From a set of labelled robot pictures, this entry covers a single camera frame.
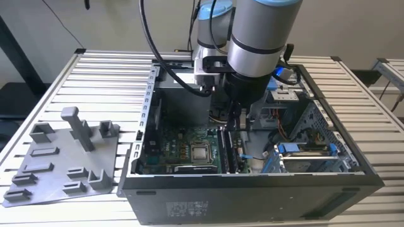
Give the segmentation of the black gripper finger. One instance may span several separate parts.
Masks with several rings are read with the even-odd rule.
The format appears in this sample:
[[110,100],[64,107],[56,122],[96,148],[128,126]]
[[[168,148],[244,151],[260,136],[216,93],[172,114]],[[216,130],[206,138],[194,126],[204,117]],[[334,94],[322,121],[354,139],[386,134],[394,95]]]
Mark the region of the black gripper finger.
[[240,130],[240,114],[242,108],[238,102],[231,102],[228,109],[228,117],[227,117],[227,129],[230,131]]
[[239,116],[239,128],[242,131],[250,130],[250,108],[242,108]]

